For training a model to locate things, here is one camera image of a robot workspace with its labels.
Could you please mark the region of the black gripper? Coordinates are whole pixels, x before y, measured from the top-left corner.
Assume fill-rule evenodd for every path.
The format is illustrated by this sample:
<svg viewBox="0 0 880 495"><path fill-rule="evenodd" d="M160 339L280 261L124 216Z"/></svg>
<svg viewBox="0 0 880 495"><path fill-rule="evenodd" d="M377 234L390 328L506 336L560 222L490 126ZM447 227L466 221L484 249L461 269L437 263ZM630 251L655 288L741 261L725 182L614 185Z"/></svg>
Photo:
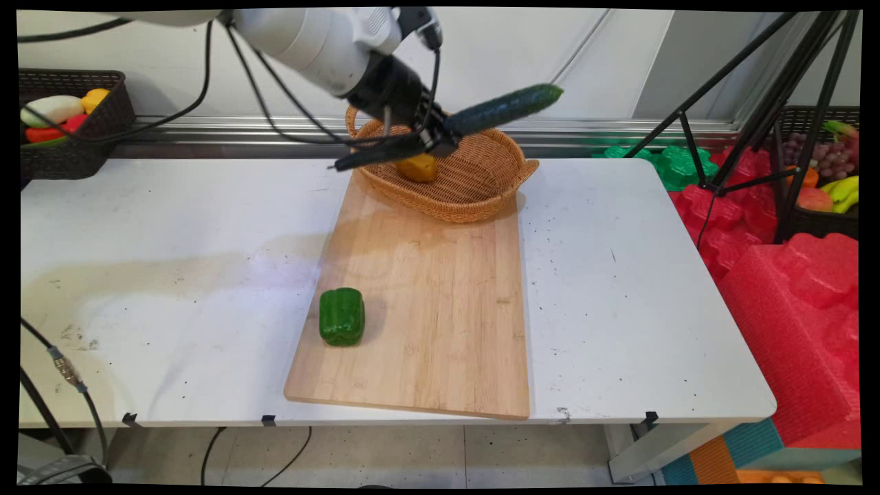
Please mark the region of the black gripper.
<svg viewBox="0 0 880 495"><path fill-rule="evenodd" d="M393 126L427 129L417 134L420 153L447 157L458 150L462 135L450 126L449 116L434 100L435 93L396 56L371 54L361 79L344 98L352 107L380 121L390 109Z"/></svg>

